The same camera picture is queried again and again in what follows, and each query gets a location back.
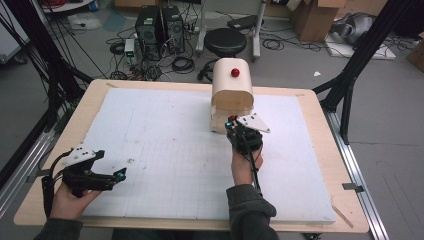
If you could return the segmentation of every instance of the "white paper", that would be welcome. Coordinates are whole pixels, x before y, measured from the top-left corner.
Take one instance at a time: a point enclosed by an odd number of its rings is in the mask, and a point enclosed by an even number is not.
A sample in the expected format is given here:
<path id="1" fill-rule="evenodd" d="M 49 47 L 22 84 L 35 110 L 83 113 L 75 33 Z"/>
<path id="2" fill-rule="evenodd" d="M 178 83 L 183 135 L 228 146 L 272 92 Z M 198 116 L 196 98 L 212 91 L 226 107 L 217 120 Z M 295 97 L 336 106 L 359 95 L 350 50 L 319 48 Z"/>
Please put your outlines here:
<path id="1" fill-rule="evenodd" d="M 228 219 L 231 145 L 210 131 L 210 93 L 112 88 L 84 144 L 105 150 L 93 171 L 127 167 L 85 215 Z M 255 95 L 264 133 L 259 182 L 273 220 L 331 223 L 335 216 L 296 97 Z"/>

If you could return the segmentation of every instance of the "computer tower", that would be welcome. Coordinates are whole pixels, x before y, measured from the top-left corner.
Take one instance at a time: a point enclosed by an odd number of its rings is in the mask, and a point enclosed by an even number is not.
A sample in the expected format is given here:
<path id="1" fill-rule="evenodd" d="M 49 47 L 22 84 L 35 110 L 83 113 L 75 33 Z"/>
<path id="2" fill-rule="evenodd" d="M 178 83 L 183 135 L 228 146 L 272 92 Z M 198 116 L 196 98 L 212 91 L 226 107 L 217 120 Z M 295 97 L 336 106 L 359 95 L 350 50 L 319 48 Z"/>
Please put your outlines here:
<path id="1" fill-rule="evenodd" d="M 158 61 L 165 40 L 162 17 L 158 6 L 142 6 L 135 23 L 143 59 Z"/>
<path id="2" fill-rule="evenodd" d="M 169 53 L 183 53 L 184 46 L 184 28 L 183 18 L 177 6 L 168 6 L 162 8 L 166 44 Z"/>

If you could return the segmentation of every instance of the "red ball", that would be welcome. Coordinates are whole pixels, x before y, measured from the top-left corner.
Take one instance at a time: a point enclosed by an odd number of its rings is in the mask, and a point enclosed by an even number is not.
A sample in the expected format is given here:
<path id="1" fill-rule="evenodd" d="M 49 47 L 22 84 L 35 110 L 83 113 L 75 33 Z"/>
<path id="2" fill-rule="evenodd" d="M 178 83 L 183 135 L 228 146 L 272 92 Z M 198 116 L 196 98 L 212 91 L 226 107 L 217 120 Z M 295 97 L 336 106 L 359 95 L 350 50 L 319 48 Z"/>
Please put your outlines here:
<path id="1" fill-rule="evenodd" d="M 239 75 L 240 75 L 240 70 L 238 70 L 237 68 L 233 68 L 233 70 L 231 70 L 232 77 L 238 77 Z"/>

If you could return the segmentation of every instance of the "black stool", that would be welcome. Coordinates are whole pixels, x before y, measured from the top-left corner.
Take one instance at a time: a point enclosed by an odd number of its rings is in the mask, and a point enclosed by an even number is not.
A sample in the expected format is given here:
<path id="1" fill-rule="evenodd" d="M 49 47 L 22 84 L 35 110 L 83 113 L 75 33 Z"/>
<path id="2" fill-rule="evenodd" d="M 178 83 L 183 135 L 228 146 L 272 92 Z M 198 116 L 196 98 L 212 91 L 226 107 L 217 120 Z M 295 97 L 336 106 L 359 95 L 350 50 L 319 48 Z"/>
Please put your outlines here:
<path id="1" fill-rule="evenodd" d="M 247 45 L 246 37 L 231 28 L 218 28 L 206 33 L 204 44 L 206 49 L 216 54 L 219 58 L 236 57 L 236 54 L 241 53 Z M 213 71 L 210 66 L 219 60 L 214 59 L 205 64 L 202 70 L 197 74 L 197 80 L 202 80 L 206 77 L 212 82 L 212 78 L 208 73 Z"/>

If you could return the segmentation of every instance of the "desk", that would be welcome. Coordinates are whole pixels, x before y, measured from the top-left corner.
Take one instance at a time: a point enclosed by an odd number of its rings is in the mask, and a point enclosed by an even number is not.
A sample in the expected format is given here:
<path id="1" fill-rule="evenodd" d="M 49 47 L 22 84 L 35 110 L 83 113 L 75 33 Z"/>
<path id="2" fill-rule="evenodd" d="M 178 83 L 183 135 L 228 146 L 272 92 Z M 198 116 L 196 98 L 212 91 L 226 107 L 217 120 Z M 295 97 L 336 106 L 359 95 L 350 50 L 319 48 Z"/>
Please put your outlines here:
<path id="1" fill-rule="evenodd" d="M 84 139 L 91 122 L 95 118 L 109 88 L 141 88 L 164 89 L 177 91 L 211 92 L 211 85 L 160 83 L 160 82 L 130 82 L 113 80 L 96 80 L 90 84 L 74 115 L 63 131 L 53 149 L 46 166 L 61 153 L 69 151 Z M 316 150 L 316 156 L 323 174 L 327 190 L 330 194 L 336 222 L 329 225 L 301 225 L 271 222 L 276 231 L 295 232 L 353 232 L 368 231 L 368 223 L 358 201 L 356 193 L 344 190 L 342 183 L 349 183 L 350 178 L 341 159 L 340 153 L 328 127 L 327 121 L 314 92 L 305 89 L 284 89 L 254 87 L 254 94 L 295 96 L 298 98 L 305 117 L 306 127 Z M 18 225 L 43 225 L 41 183 L 39 179 L 31 187 L 28 195 L 15 215 Z M 85 226 L 90 227 L 130 227 L 157 229 L 229 229 L 228 221 L 216 220 L 179 220 L 179 219 L 143 219 L 143 218 L 112 218 L 83 217 Z"/>

